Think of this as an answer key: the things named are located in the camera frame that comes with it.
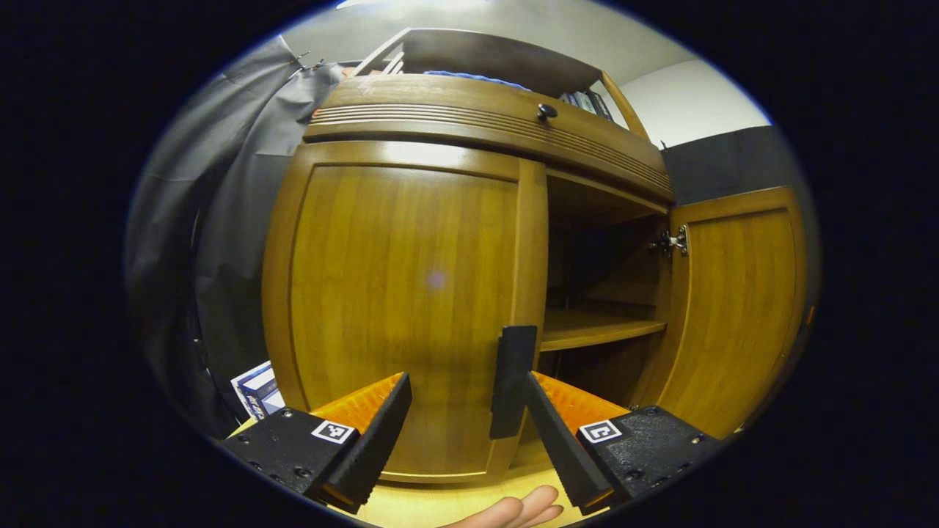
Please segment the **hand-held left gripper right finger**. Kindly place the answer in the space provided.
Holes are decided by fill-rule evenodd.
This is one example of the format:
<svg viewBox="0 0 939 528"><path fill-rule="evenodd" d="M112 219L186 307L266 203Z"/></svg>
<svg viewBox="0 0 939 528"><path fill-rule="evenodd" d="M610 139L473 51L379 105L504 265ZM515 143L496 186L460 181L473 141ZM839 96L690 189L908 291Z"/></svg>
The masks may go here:
<svg viewBox="0 0 939 528"><path fill-rule="evenodd" d="M537 372L527 374L527 410L585 516L659 494L723 447L660 406L630 411Z"/></svg>

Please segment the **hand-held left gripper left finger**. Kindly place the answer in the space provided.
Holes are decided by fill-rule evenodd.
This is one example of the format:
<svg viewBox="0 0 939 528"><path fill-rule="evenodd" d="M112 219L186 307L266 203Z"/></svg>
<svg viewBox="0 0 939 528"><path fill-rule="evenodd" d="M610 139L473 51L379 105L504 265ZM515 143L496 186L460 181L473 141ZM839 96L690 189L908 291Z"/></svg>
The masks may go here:
<svg viewBox="0 0 939 528"><path fill-rule="evenodd" d="M396 373L314 411L285 406L221 446L281 487L355 514L376 487L410 404L409 374Z"/></svg>

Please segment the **black door handle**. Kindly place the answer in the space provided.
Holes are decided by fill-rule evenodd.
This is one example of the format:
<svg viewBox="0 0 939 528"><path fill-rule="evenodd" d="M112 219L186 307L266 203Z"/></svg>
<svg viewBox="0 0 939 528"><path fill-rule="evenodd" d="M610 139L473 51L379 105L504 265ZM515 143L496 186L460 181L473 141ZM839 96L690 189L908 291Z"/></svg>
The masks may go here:
<svg viewBox="0 0 939 528"><path fill-rule="evenodd" d="M497 341L491 397L490 440L519 434L525 414L525 380L536 363L538 327L506 326Z"/></svg>

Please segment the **wooden shoe cabinet door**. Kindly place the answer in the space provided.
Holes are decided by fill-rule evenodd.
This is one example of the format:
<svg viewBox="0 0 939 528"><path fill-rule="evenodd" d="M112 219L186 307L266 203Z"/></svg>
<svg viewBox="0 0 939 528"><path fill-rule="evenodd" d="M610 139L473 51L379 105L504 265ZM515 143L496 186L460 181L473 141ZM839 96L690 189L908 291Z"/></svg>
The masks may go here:
<svg viewBox="0 0 939 528"><path fill-rule="evenodd" d="M519 433L490 437L497 345L540 326L547 167L475 148L304 143L263 258L263 330L286 405L314 411L400 372L413 401L382 477L500 479Z"/></svg>
<svg viewBox="0 0 939 528"><path fill-rule="evenodd" d="M789 187L752 191L674 208L668 231L666 327L629 403L723 439L777 384L803 321L800 207Z"/></svg>

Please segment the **wooden cabinet shelf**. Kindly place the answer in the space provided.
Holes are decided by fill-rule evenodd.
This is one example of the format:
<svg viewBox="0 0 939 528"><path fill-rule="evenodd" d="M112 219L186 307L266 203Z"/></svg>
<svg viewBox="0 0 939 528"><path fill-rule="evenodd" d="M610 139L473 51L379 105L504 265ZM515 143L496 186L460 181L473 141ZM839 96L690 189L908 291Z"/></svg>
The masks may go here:
<svg viewBox="0 0 939 528"><path fill-rule="evenodd" d="M541 351L571 350L613 343L664 331L667 323L638 320L574 309L549 309L544 313Z"/></svg>

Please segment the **metal door hinge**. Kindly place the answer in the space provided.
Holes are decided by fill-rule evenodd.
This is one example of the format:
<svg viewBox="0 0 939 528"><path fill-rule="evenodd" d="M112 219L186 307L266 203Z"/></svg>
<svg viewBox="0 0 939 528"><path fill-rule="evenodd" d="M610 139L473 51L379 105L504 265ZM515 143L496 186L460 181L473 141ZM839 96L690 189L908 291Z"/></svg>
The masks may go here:
<svg viewBox="0 0 939 528"><path fill-rule="evenodd" d="M648 244L648 250L667 258L672 258L674 252L682 257L687 257L690 255L687 224L680 225L674 233L671 233L671 231L662 232L657 240Z"/></svg>

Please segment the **wooden cabinet drawer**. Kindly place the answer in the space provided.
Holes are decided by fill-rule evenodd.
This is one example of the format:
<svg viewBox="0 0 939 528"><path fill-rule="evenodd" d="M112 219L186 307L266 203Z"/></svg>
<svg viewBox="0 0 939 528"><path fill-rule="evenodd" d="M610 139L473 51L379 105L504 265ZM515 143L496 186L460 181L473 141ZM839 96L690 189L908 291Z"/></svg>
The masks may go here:
<svg viewBox="0 0 939 528"><path fill-rule="evenodd" d="M537 120L538 104L558 116ZM556 165L660 204L675 194L647 139L562 100L488 81L436 75L343 81L314 111L308 143L382 139L490 150Z"/></svg>

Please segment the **blue product box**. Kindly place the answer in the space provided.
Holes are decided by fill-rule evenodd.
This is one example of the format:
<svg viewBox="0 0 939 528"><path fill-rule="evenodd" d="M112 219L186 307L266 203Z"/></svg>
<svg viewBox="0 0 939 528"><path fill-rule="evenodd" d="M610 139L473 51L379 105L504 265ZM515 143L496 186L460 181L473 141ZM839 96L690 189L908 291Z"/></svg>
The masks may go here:
<svg viewBox="0 0 939 528"><path fill-rule="evenodd" d="M238 385L238 393L250 417L261 421L285 407L284 398L277 384L265 385L258 389Z"/></svg>

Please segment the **white product box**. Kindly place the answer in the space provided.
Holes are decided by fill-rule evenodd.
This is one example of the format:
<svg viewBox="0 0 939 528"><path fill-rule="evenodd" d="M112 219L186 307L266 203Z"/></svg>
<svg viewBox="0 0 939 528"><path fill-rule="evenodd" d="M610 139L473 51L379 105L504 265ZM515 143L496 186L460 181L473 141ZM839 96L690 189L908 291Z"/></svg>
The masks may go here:
<svg viewBox="0 0 939 528"><path fill-rule="evenodd" d="M278 390L271 361L259 364L257 367L232 378L232 388L241 399L256 397L264 399Z"/></svg>

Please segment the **black backdrop cloth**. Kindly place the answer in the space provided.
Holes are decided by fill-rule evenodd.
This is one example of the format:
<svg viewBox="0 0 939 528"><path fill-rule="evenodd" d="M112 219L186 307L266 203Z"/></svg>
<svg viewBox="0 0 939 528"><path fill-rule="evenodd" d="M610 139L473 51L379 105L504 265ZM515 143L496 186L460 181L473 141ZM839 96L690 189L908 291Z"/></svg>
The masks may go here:
<svg viewBox="0 0 939 528"><path fill-rule="evenodd" d="M314 111L342 79L311 70L281 37L226 67L175 115L145 164L128 218L124 265L131 320L173 405L222 438L249 414L230 380L268 357L261 277L271 213ZM422 283L400 277L390 347L423 361L456 352L457 372L493 367L512 320L516 183L446 173L465 238Z"/></svg>

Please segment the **blue towel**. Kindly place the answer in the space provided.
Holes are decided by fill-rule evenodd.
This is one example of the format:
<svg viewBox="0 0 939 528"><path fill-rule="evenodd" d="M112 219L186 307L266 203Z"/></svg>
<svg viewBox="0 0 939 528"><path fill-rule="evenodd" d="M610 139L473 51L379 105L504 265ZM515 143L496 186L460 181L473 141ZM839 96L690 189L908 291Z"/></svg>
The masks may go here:
<svg viewBox="0 0 939 528"><path fill-rule="evenodd" d="M491 84L499 84L499 86L512 87L512 88L517 88L520 90L530 92L530 88L521 86L521 84L513 83L512 81L491 78L491 77L487 77L486 75L461 73L461 71L427 70L427 71L423 71L423 75L436 75L436 76L443 76L443 77L456 78L456 79L488 81Z"/></svg>

